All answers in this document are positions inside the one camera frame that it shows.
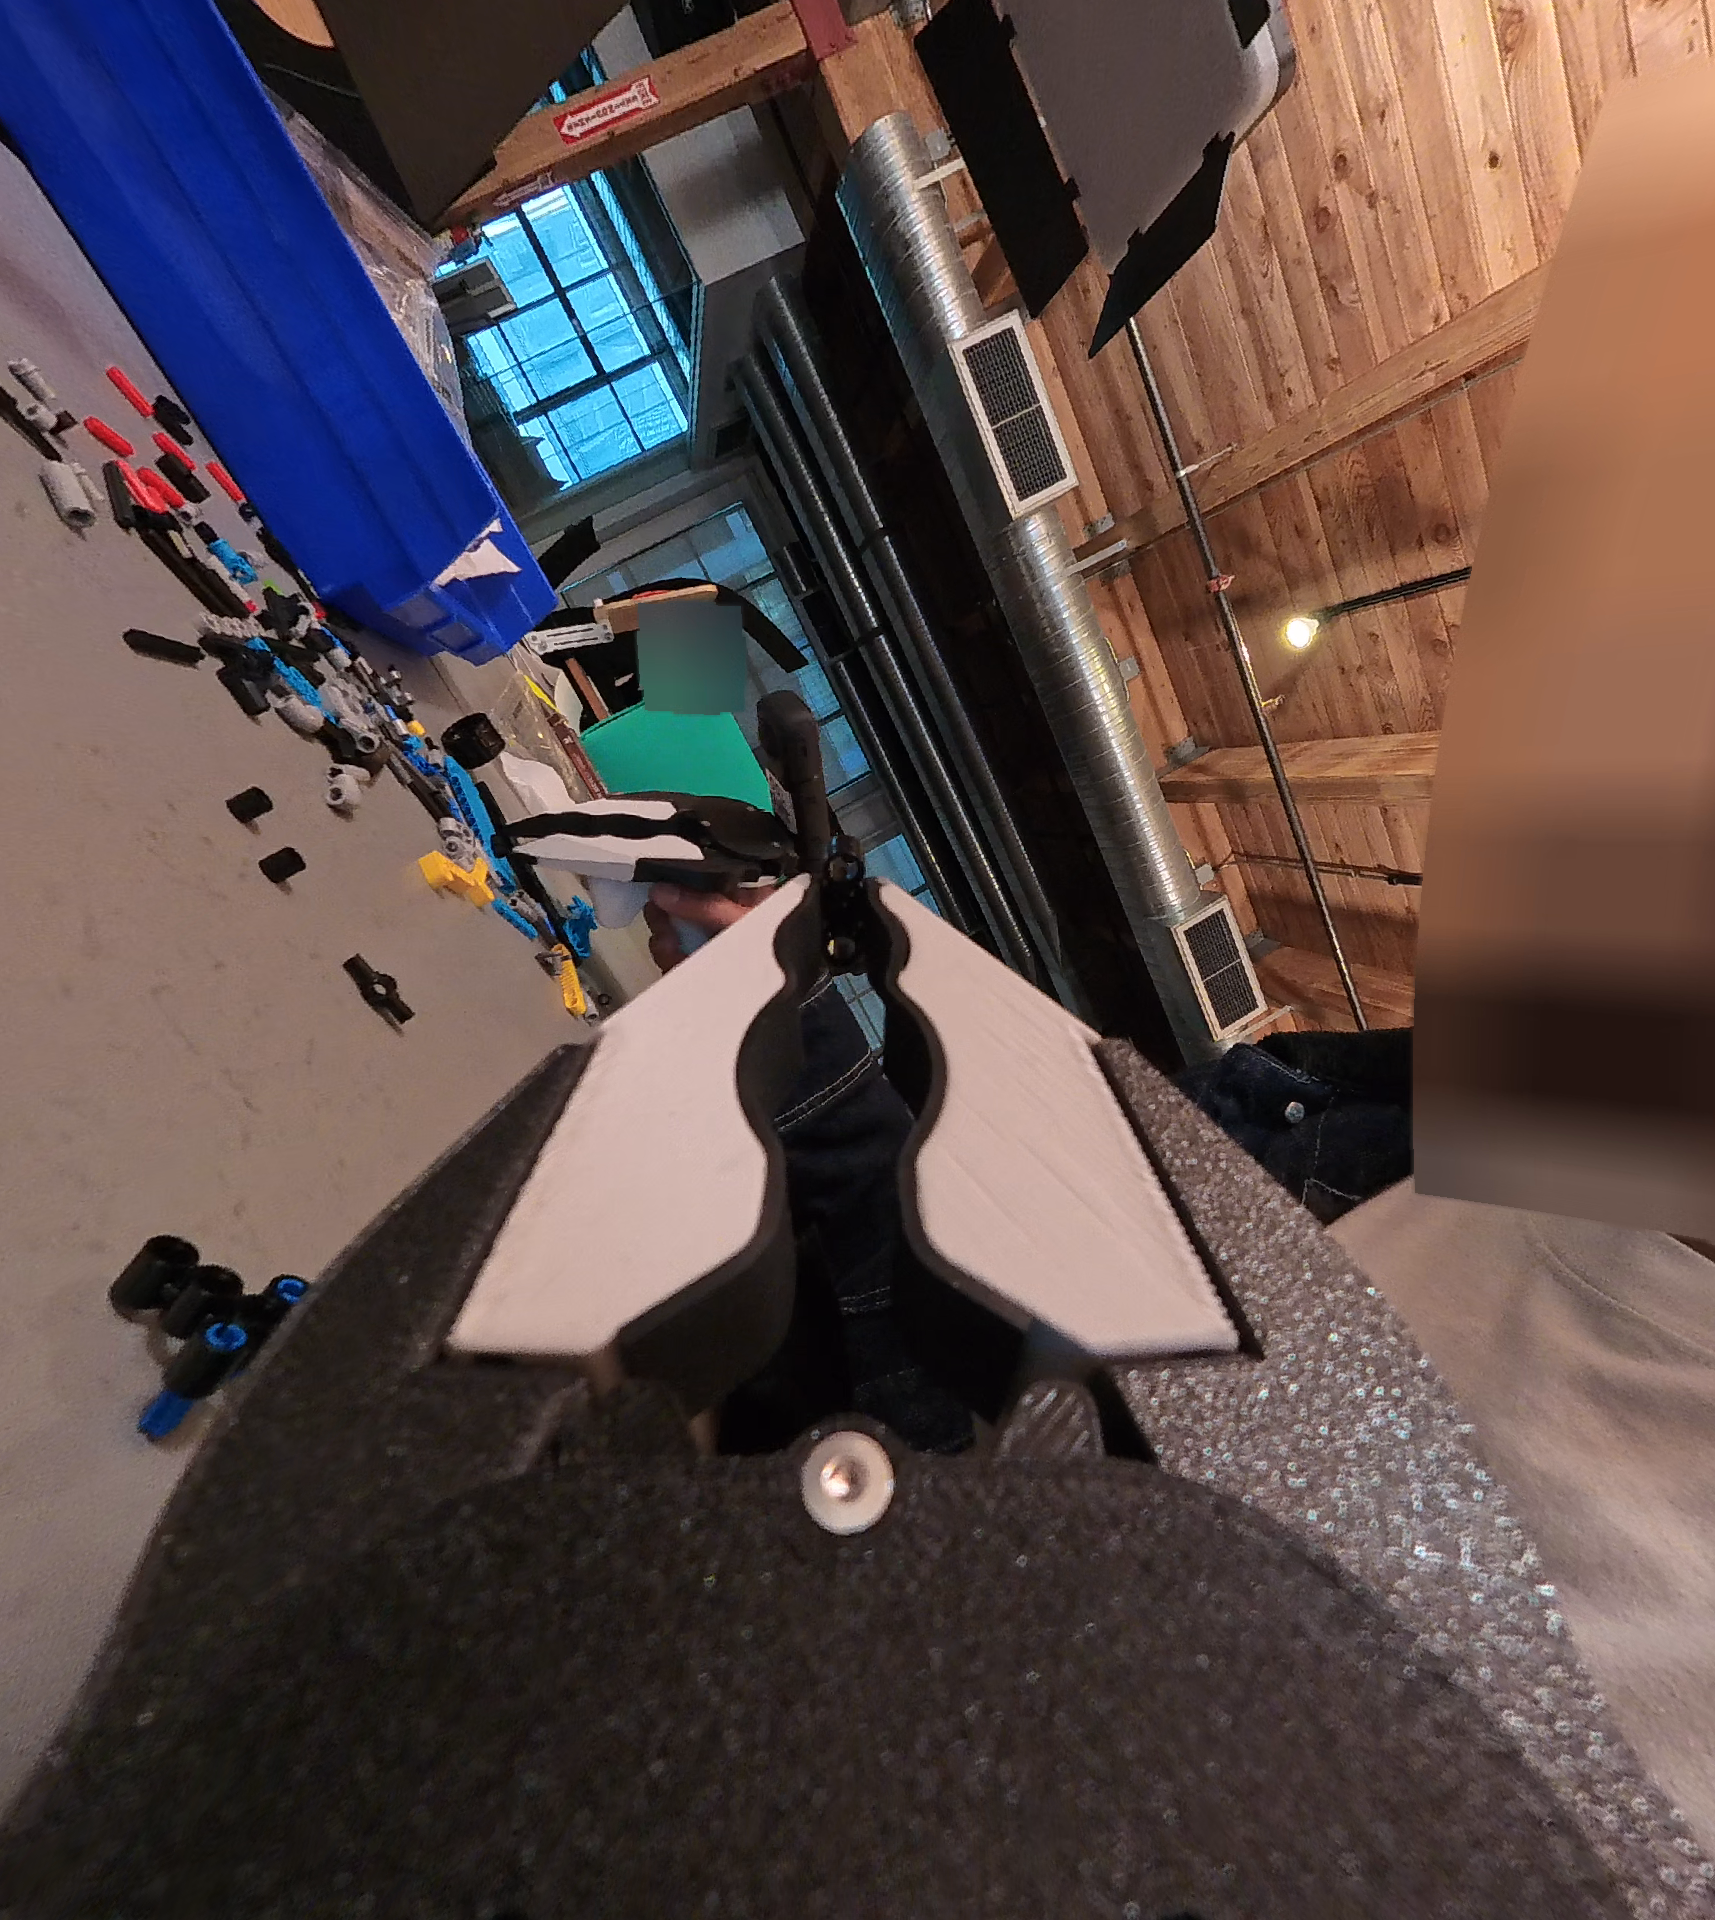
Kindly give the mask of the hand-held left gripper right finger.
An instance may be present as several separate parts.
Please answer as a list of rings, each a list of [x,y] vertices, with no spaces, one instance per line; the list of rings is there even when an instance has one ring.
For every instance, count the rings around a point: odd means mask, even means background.
[[[918,1364],[995,1421],[1035,1348],[1073,1381],[1239,1352],[1239,1325],[1099,1039],[892,882],[868,882]]]

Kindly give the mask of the grey desk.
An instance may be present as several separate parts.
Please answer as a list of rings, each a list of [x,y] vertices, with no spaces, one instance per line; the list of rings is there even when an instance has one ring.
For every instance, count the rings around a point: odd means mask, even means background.
[[[112,417],[168,380],[0,144],[0,374]],[[316,1279],[568,1032],[532,948],[428,890],[422,813],[352,819],[322,756],[186,640],[196,602],[78,535],[0,420],[0,1817],[92,1666],[200,1426],[154,1447],[150,1237]]]

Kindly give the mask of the person's right hand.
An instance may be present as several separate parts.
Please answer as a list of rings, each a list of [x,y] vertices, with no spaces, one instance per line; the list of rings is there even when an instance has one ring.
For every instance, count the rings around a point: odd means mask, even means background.
[[[650,899],[644,902],[644,925],[648,928],[652,963],[664,974],[674,973],[706,942],[718,939],[762,907],[768,896],[770,890],[762,884],[706,893],[702,889],[656,882]]]

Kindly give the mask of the dark ceiling pipe bundle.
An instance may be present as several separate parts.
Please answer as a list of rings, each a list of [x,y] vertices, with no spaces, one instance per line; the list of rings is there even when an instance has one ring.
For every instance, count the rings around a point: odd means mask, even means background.
[[[732,376],[798,529],[804,554],[790,570],[812,602],[824,673],[932,896],[1045,995],[1069,997],[1055,914],[830,396],[794,278],[758,292]]]

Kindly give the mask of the dark denim pants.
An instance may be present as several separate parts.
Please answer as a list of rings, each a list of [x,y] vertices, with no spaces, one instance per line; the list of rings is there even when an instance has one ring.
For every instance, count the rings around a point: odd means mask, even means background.
[[[904,1257],[912,1114],[830,978],[804,1000],[800,1034],[804,1066],[776,1116],[800,1250],[848,1318],[886,1318]]]

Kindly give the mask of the dark denim jacket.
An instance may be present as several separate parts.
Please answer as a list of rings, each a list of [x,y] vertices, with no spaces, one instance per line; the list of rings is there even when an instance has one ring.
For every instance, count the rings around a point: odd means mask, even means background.
[[[1175,1084],[1329,1224],[1411,1177],[1411,1045],[1407,1026],[1269,1034]]]

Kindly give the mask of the cluster of black connector pins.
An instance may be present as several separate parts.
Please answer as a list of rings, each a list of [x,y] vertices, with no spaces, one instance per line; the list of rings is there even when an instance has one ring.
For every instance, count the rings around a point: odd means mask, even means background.
[[[152,1321],[168,1348],[138,1433],[152,1445],[170,1441],[194,1409],[252,1366],[310,1295],[312,1282],[296,1275],[246,1291],[236,1271],[200,1261],[194,1243],[150,1237],[106,1288],[108,1309],[128,1323]]]

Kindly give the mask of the thin black ceiling pipe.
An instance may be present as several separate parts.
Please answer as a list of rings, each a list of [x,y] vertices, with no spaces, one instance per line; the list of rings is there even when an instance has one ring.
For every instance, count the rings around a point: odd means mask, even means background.
[[[1187,465],[1185,459],[1183,459],[1183,451],[1181,451],[1181,444],[1179,444],[1179,440],[1177,440],[1177,434],[1175,434],[1175,429],[1173,429],[1173,420],[1171,420],[1169,409],[1167,409],[1167,405],[1165,405],[1165,401],[1163,401],[1163,396],[1161,396],[1161,390],[1159,390],[1159,386],[1157,386],[1157,372],[1155,372],[1155,368],[1153,368],[1149,350],[1147,350],[1147,346],[1145,346],[1145,343],[1143,343],[1143,337],[1141,337],[1141,332],[1139,332],[1139,324],[1137,324],[1135,321],[1129,321],[1129,322],[1125,324],[1125,339],[1127,339],[1127,345],[1129,345],[1129,352],[1131,352],[1131,358],[1133,358],[1135,372],[1137,372],[1139,382],[1141,382],[1141,386],[1143,386],[1143,394],[1145,394],[1145,399],[1147,399],[1147,402],[1149,402],[1149,406],[1151,406],[1153,420],[1155,420],[1155,425],[1157,425],[1157,440],[1159,440],[1159,444],[1161,444],[1163,457],[1165,457],[1165,461],[1167,461],[1167,465],[1169,465],[1169,471],[1171,471],[1171,484],[1173,484],[1173,492],[1177,494],[1177,500],[1179,500],[1179,506],[1181,506],[1183,523],[1185,523],[1187,532],[1189,532],[1189,537],[1191,537],[1191,540],[1193,540],[1193,544],[1195,544],[1199,563],[1201,563],[1201,566],[1205,568],[1205,596],[1207,596],[1207,602],[1209,602],[1209,607],[1211,607],[1211,612],[1213,612],[1213,618],[1215,618],[1215,627],[1217,627],[1219,634],[1223,637],[1223,643],[1225,643],[1225,648],[1227,648],[1227,653],[1229,653],[1229,658],[1233,660],[1233,667],[1235,667],[1235,673],[1237,673],[1237,681],[1239,681],[1239,689],[1241,689],[1241,694],[1243,694],[1243,698],[1245,698],[1245,707],[1249,708],[1249,717],[1251,717],[1251,722],[1253,722],[1255,740],[1257,740],[1261,758],[1263,758],[1263,763],[1265,763],[1267,775],[1269,775],[1269,779],[1271,779],[1271,785],[1273,785],[1277,802],[1279,802],[1279,807],[1281,807],[1281,810],[1283,810],[1285,825],[1287,825],[1287,830],[1289,830],[1289,837],[1291,837],[1291,842],[1293,842],[1293,848],[1295,848],[1295,854],[1297,854],[1297,863],[1299,863],[1299,867],[1301,867],[1301,876],[1303,876],[1303,882],[1305,882],[1307,893],[1309,893],[1309,900],[1311,900],[1311,905],[1313,905],[1313,908],[1315,908],[1315,914],[1317,914],[1317,919],[1319,919],[1319,922],[1321,922],[1321,928],[1323,928],[1323,935],[1325,935],[1325,944],[1327,944],[1327,948],[1329,948],[1329,955],[1331,955],[1335,973],[1337,973],[1337,976],[1339,976],[1339,985],[1341,985],[1343,997],[1345,997],[1345,1000],[1347,1000],[1347,1005],[1349,1005],[1349,1017],[1351,1017],[1351,1021],[1353,1021],[1353,1026],[1355,1026],[1359,1032],[1367,1032],[1367,1030],[1369,1030],[1369,1022],[1367,1022],[1365,1008],[1363,1008],[1363,1003],[1361,1003],[1359,992],[1357,992],[1357,987],[1355,987],[1353,973],[1351,973],[1351,968],[1349,968],[1349,956],[1347,956],[1347,952],[1345,952],[1345,948],[1343,948],[1343,944],[1341,944],[1341,939],[1339,939],[1339,932],[1337,932],[1337,927],[1335,927],[1335,921],[1333,921],[1333,913],[1331,913],[1329,900],[1327,900],[1327,896],[1325,896],[1323,876],[1319,874],[1319,869],[1317,869],[1317,865],[1315,865],[1315,856],[1313,856],[1313,852],[1311,852],[1311,848],[1309,848],[1309,838],[1307,838],[1307,833],[1305,833],[1303,823],[1301,823],[1301,810],[1299,810],[1299,804],[1297,804],[1297,800],[1295,800],[1295,792],[1293,792],[1293,789],[1291,789],[1291,780],[1289,780],[1289,776],[1287,776],[1287,773],[1285,773],[1285,769],[1283,769],[1283,761],[1281,761],[1281,756],[1279,756],[1277,740],[1275,740],[1275,736],[1273,736],[1273,733],[1271,733],[1271,727],[1269,727],[1269,721],[1265,719],[1265,713],[1263,713],[1263,708],[1261,708],[1261,694],[1259,694],[1259,689],[1257,689],[1257,682],[1255,682],[1255,675],[1253,675],[1253,660],[1251,660],[1249,648],[1247,648],[1247,645],[1245,645],[1245,639],[1243,639],[1243,634],[1241,634],[1241,629],[1239,629],[1239,622],[1237,622],[1237,616],[1235,616],[1235,609],[1233,609],[1233,602],[1231,602],[1231,574],[1223,573],[1221,566],[1219,566],[1219,561],[1217,561],[1217,556],[1215,556],[1213,544],[1211,544],[1209,535],[1207,535],[1205,517],[1203,517],[1203,513],[1201,513],[1199,500],[1197,500],[1195,490],[1193,490],[1193,487],[1191,487],[1191,474],[1193,474],[1195,469],[1193,469],[1191,465]]]

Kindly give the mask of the large paned window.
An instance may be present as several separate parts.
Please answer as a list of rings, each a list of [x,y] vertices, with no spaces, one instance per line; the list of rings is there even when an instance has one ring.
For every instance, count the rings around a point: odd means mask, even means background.
[[[688,438],[696,275],[638,158],[536,195],[476,236],[512,309],[464,350],[550,492]]]

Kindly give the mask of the person's grey shirt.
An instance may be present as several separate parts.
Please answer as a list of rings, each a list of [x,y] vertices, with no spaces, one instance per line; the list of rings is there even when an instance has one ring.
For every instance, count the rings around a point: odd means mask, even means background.
[[[1619,1728],[1715,1858],[1715,1261],[1409,1183],[1331,1234],[1467,1415]]]

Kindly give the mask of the blue plastic bin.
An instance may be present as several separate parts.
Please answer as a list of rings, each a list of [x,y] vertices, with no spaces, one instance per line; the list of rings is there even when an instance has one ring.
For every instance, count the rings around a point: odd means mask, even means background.
[[[214,5],[0,2],[0,120],[330,609],[470,662],[556,610]],[[498,518],[524,570],[434,587]]]

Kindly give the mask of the wooden ceiling beam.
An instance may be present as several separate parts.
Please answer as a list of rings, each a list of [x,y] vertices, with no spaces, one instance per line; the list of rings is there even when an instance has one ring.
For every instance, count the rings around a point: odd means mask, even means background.
[[[836,2],[772,5],[582,95],[644,74],[658,85],[662,106],[580,147],[562,144],[554,133],[556,111],[572,98],[526,115],[500,142],[490,172],[436,215],[434,228],[478,228],[534,195],[586,181],[798,87],[820,87],[828,103],[826,140],[836,156],[896,111],[910,113],[922,133],[940,123],[914,37],[888,5],[860,21]]]

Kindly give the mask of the grey studio light panel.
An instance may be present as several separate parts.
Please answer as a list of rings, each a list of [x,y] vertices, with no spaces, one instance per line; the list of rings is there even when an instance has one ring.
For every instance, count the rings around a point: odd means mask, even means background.
[[[1099,263],[1093,358],[1205,249],[1297,68],[1281,2],[953,2],[914,48],[1027,313]]]

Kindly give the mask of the dark grey board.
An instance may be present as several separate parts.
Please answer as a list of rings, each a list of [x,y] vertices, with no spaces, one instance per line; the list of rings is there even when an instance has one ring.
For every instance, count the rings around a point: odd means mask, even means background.
[[[438,230],[622,2],[222,2],[264,87]]]

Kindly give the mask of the metal ventilation duct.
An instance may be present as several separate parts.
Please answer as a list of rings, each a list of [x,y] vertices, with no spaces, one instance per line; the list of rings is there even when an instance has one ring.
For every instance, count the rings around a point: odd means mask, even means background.
[[[838,207],[959,500],[1063,769],[1187,1062],[1235,1040],[1205,1030],[1171,928],[1205,894],[1157,786],[1121,668],[1073,574],[1055,504],[1013,518],[965,406],[949,345],[989,321],[951,228],[938,171],[908,113],[852,147]]]

